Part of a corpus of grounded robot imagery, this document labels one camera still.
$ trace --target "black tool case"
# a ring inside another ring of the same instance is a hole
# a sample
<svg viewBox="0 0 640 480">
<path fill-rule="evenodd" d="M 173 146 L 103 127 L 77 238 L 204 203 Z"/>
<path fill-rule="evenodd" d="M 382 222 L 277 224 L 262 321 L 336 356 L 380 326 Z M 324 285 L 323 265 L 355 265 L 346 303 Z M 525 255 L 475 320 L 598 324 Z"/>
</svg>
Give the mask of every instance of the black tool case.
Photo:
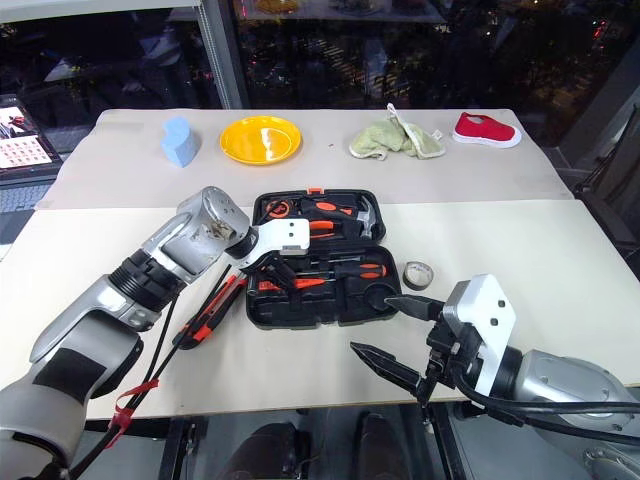
<svg viewBox="0 0 640 480">
<path fill-rule="evenodd" d="M 371 238 L 363 236 L 364 222 L 356 219 L 357 212 L 367 205 L 375 213 Z M 329 209 L 331 206 L 336 207 L 335 210 Z M 297 278 L 328 281 L 286 292 L 272 283 L 265 284 L 260 274 L 252 275 L 246 304 L 247 315 L 254 324 L 267 329 L 309 328 L 333 322 L 349 325 L 391 318 L 396 313 L 384 303 L 384 298 L 401 293 L 400 279 L 391 253 L 378 245 L 386 230 L 373 193 L 309 189 L 261 195 L 253 208 L 253 224 L 260 225 L 273 218 L 310 221 L 311 242 L 307 254 L 283 258 Z M 334 227 L 329 228 L 327 221 L 334 222 Z M 384 270 L 372 268 L 374 273 L 367 275 L 378 275 L 378 278 L 343 276 L 345 269 L 360 265 L 367 265 L 367 271 L 372 265 L 383 266 Z M 317 273 L 304 275 L 304 272 Z"/>
</svg>

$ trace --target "red cable tie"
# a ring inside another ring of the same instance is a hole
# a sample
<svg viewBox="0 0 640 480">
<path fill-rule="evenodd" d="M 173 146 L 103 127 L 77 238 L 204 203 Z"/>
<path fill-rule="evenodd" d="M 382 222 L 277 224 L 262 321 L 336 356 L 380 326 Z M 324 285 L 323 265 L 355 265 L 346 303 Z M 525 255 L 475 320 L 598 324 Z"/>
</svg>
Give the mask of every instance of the red cable tie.
<svg viewBox="0 0 640 480">
<path fill-rule="evenodd" d="M 137 387 L 132 388 L 131 390 L 127 390 L 118 398 L 116 398 L 116 413 L 113 414 L 113 417 L 109 422 L 109 428 L 111 428 L 113 425 L 117 425 L 118 427 L 120 427 L 120 430 L 118 430 L 118 433 L 116 434 L 115 437 L 113 437 L 113 439 L 109 442 L 109 444 L 106 447 L 104 447 L 105 450 L 107 448 L 113 447 L 115 443 L 118 441 L 118 439 L 124 434 L 124 432 L 127 431 L 127 428 L 129 428 L 129 425 L 131 425 L 131 421 L 132 421 L 131 417 L 135 412 L 133 408 L 120 407 L 118 405 L 118 400 L 131 395 L 137 395 L 139 393 L 148 392 L 149 390 L 156 388 L 158 384 L 159 384 L 159 380 L 157 378 L 154 378 L 153 380 L 149 380 L 148 382 L 143 383 L 142 385 L 138 385 Z"/>
</svg>

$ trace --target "red shoe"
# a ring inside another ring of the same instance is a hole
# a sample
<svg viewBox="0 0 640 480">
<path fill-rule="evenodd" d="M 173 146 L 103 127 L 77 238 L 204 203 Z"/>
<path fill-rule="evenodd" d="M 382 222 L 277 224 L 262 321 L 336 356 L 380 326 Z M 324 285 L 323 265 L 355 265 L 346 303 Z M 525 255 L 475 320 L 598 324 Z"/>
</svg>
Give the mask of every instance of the red shoe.
<svg viewBox="0 0 640 480">
<path fill-rule="evenodd" d="M 487 115 L 464 112 L 453 131 L 453 139 L 460 143 L 481 143 L 496 148 L 509 148 L 520 143 L 520 130 L 495 121 Z"/>
</svg>

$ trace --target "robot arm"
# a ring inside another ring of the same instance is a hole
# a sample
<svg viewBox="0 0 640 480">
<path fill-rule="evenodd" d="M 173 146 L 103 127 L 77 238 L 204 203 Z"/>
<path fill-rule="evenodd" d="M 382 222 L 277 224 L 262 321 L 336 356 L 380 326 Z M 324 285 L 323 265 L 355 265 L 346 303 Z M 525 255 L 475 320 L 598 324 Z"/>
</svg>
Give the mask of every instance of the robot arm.
<svg viewBox="0 0 640 480">
<path fill-rule="evenodd" d="M 495 277 L 460 282 L 446 302 L 399 295 L 386 302 L 435 325 L 426 376 L 371 345 L 352 343 L 378 375 L 426 406 L 437 383 L 458 388 L 479 413 L 507 423 L 640 445 L 640 403 L 610 372 L 592 363 L 508 346 L 515 312 Z"/>
<path fill-rule="evenodd" d="M 120 384 L 142 352 L 139 332 L 150 329 L 220 255 L 228 253 L 249 271 L 255 265 L 273 268 L 275 251 L 304 254 L 308 246 L 307 220 L 252 227 L 218 188 L 182 202 L 175 217 L 42 332 L 29 372 L 0 391 L 0 478 L 60 478 L 73 458 L 89 399 Z"/>
</svg>

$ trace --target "cloth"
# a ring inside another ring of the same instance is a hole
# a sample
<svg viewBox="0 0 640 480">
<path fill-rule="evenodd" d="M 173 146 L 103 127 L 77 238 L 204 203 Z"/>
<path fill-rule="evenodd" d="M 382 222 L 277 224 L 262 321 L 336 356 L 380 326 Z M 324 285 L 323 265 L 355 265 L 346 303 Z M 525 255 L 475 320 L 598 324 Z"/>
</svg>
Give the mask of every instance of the cloth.
<svg viewBox="0 0 640 480">
<path fill-rule="evenodd" d="M 393 104 L 387 105 L 389 117 L 373 122 L 360 132 L 349 145 L 349 152 L 357 158 L 385 160 L 389 150 L 404 152 L 420 159 L 438 157 L 445 153 L 438 141 L 442 133 L 428 134 L 418 125 L 402 120 Z"/>
</svg>

